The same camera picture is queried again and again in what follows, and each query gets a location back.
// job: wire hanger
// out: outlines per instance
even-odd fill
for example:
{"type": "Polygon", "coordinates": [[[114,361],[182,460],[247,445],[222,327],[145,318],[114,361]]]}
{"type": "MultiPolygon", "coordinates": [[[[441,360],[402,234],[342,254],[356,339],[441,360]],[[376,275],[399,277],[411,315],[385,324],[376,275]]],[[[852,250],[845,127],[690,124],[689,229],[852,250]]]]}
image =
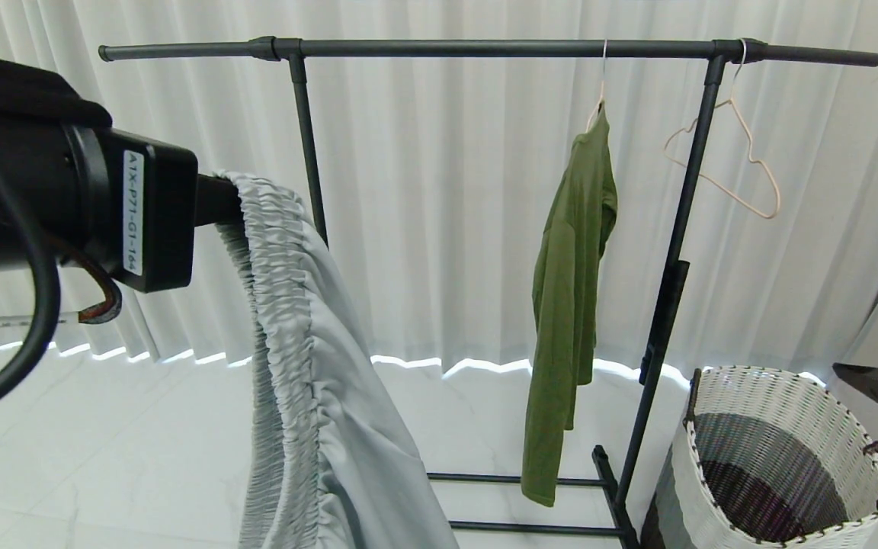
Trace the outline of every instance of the wire hanger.
{"type": "MultiPolygon", "coordinates": [[[[726,194],[729,195],[730,198],[734,198],[735,201],[738,201],[739,204],[749,209],[751,212],[763,217],[764,219],[774,219],[774,217],[777,216],[777,212],[781,209],[781,189],[777,186],[777,181],[774,180],[774,174],[771,173],[771,168],[767,167],[767,164],[764,162],[764,160],[756,159],[754,157],[754,136],[750,133],[750,128],[747,126],[747,122],[745,122],[745,118],[743,118],[743,115],[741,114],[741,109],[738,108],[738,103],[736,103],[736,100],[734,99],[734,90],[736,87],[736,83],[738,83],[738,75],[741,74],[741,69],[743,65],[745,65],[745,60],[747,59],[747,42],[745,41],[745,39],[742,38],[741,43],[743,45],[743,55],[741,56],[741,65],[738,66],[738,69],[734,73],[734,78],[732,78],[731,80],[731,96],[729,96],[727,100],[715,104],[713,108],[721,108],[725,104],[731,105],[731,109],[732,111],[734,111],[734,115],[738,118],[738,122],[741,123],[743,133],[745,133],[745,136],[747,136],[747,161],[751,164],[757,164],[760,167],[764,168],[764,173],[767,174],[767,180],[771,182],[771,188],[774,189],[774,212],[766,214],[761,210],[755,208],[754,206],[751,206],[745,201],[745,199],[738,197],[738,195],[736,195],[734,191],[729,190],[729,188],[724,187],[724,185],[718,183],[717,180],[714,180],[714,178],[711,178],[704,173],[700,173],[700,177],[705,178],[705,180],[710,181],[710,183],[714,185],[717,185],[717,187],[720,188],[721,191],[724,191],[726,194]]],[[[679,166],[683,166],[685,168],[685,163],[677,159],[673,159],[673,157],[669,155],[669,143],[672,143],[672,140],[676,139],[676,136],[680,134],[693,133],[693,129],[696,127],[696,125],[697,119],[694,118],[693,123],[691,123],[689,127],[680,128],[679,130],[676,130],[673,135],[669,136],[669,139],[666,140],[666,144],[662,146],[662,155],[674,164],[678,164],[679,166]]]]}
{"type": "Polygon", "coordinates": [[[591,112],[588,114],[588,122],[585,125],[585,132],[591,129],[591,122],[600,114],[602,111],[602,103],[605,101],[605,63],[609,59],[609,40],[605,39],[605,44],[602,46],[602,84],[600,89],[598,90],[598,103],[595,105],[595,108],[591,109],[591,112]]]}

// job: curtain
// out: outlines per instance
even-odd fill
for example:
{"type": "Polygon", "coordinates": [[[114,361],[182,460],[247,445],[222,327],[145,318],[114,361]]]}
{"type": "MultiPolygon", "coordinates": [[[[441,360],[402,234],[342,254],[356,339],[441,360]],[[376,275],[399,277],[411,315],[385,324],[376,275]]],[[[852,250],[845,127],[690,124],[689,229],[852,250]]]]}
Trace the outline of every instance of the curtain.
{"type": "MultiPolygon", "coordinates": [[[[286,63],[104,63],[97,45],[318,38],[712,39],[878,52],[875,0],[691,2],[199,2],[0,0],[0,58],[56,70],[119,128],[189,147],[202,173],[272,178],[307,197],[286,63]]],[[[619,221],[602,262],[599,358],[634,366],[655,308],[683,169],[661,154],[689,124],[705,62],[609,59],[619,221]]],[[[330,246],[372,351],[498,364],[534,346],[530,282],[540,233],[602,77],[599,59],[310,59],[310,101],[330,246]]],[[[722,97],[729,93],[728,67],[722,97]]],[[[878,293],[878,67],[754,63],[735,96],[783,191],[764,221],[700,184],[692,263],[669,364],[756,364],[822,374],[878,293]]],[[[685,159],[688,139],[670,153],[685,159]]],[[[717,112],[704,171],[758,208],[764,174],[717,112]]],[[[28,276],[0,274],[0,315],[31,310],[28,276]]],[[[64,310],[98,299],[64,272],[64,310]]],[[[212,230],[192,285],[135,295],[107,327],[64,345],[170,358],[247,357],[245,298],[212,230]]],[[[21,334],[0,334],[0,340],[21,334]]]]}

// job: floor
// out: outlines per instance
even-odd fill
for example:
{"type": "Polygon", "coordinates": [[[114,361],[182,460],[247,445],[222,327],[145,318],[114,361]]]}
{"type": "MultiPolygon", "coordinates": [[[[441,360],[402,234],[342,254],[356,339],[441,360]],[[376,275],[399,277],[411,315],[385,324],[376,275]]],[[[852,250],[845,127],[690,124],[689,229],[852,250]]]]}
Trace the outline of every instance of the floor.
{"type": "MultiPolygon", "coordinates": [[[[0,352],[0,365],[11,351],[0,352]]],[[[598,442],[620,448],[639,386],[631,372],[600,364],[581,389],[562,475],[593,477],[598,442]]],[[[379,364],[432,471],[516,474],[523,440],[526,369],[466,368],[443,380],[435,368],[379,364]]],[[[640,524],[677,425],[682,379],[663,377],[633,483],[640,524]]],[[[0,403],[0,549],[231,549],[248,475],[248,369],[224,362],[97,361],[56,351],[0,403]]],[[[516,486],[436,483],[450,519],[610,525],[598,490],[561,489],[546,509],[516,486]]],[[[616,548],[598,538],[460,532],[463,549],[616,548]]],[[[878,548],[878,531],[868,547],[878,548]]]]}

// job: garment rack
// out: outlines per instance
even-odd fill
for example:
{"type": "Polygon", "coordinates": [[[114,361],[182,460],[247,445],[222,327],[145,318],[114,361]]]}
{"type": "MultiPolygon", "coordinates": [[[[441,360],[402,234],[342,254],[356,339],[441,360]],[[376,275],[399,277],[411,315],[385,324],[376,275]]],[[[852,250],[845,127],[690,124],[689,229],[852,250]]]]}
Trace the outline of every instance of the garment rack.
{"type": "MultiPolygon", "coordinates": [[[[697,190],[697,175],[707,148],[710,123],[717,92],[727,63],[756,63],[760,60],[827,63],[843,66],[878,66],[878,53],[773,46],[754,39],[666,41],[666,40],[303,40],[264,36],[246,42],[156,44],[143,46],[100,46],[101,59],[202,58],[202,56],[253,56],[290,66],[290,80],[296,98],[296,115],[303,141],[303,160],[313,209],[314,225],[327,242],[324,200],[317,169],[313,122],[307,96],[306,58],[662,58],[706,59],[707,76],[703,81],[703,100],[694,129],[693,145],[683,177],[676,219],[669,239],[662,281],[649,327],[649,339],[639,373],[642,396],[625,453],[620,479],[616,479],[609,455],[602,445],[591,453],[598,479],[560,479],[559,486],[600,487],[609,503],[614,528],[571,527],[571,525],[510,524],[510,522],[450,521],[453,528],[473,531],[512,531],[525,534],[595,535],[619,538],[623,549],[638,549],[635,528],[625,510],[625,500],[639,458],[652,399],[659,383],[659,371],[668,348],[673,322],[679,308],[683,285],[690,264],[680,260],[687,219],[697,190]]],[[[520,483],[520,477],[429,473],[436,482],[520,483]]]]}

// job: woven basket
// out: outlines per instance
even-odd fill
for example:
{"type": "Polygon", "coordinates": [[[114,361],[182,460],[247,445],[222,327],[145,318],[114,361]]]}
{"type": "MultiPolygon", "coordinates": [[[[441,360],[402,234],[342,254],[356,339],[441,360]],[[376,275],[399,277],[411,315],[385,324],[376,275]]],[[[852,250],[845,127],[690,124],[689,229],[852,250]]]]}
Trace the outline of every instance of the woven basket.
{"type": "Polygon", "coordinates": [[[861,548],[875,527],[878,442],[835,397],[770,368],[694,375],[642,547],[861,548]]]}

